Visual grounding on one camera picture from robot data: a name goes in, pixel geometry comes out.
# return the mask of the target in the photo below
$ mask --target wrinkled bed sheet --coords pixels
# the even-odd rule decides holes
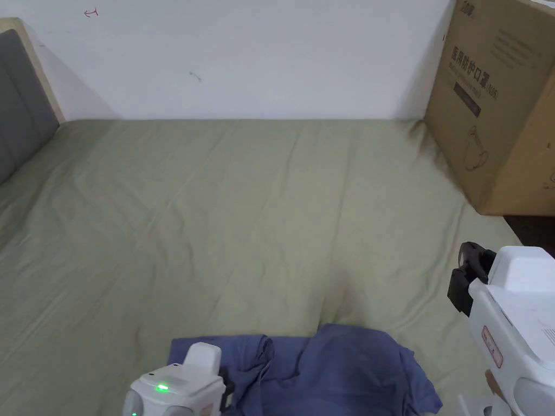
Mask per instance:
[[[475,213],[421,121],[75,121],[0,187],[0,414],[117,415],[172,338],[415,351],[445,406],[486,365],[446,293]]]

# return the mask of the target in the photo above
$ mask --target black label on box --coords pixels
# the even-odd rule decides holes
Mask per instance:
[[[453,91],[461,98],[462,102],[466,104],[468,109],[478,118],[482,109],[480,106],[472,99],[472,97],[461,87],[458,82],[455,82]]]

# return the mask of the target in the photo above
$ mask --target wooden bed frame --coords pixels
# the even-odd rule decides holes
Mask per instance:
[[[27,55],[29,56],[31,63],[33,64],[34,70],[37,73],[38,79],[42,84],[42,88],[44,89],[44,92],[46,93],[48,101],[50,102],[50,105],[54,110],[54,114],[56,115],[58,122],[60,124],[63,123],[65,121],[64,115],[62,113],[62,110],[60,109],[60,106],[58,105],[58,102],[56,101],[56,97],[54,96],[52,88],[48,83],[46,75],[44,74],[41,62],[39,61],[38,56],[33,48],[33,43],[31,42],[29,34],[25,29],[25,25],[23,21],[17,17],[0,18],[0,33],[8,31],[10,29],[14,29],[18,33],[19,37],[21,38],[21,41],[23,42],[23,46],[25,47],[25,50],[27,52]]]

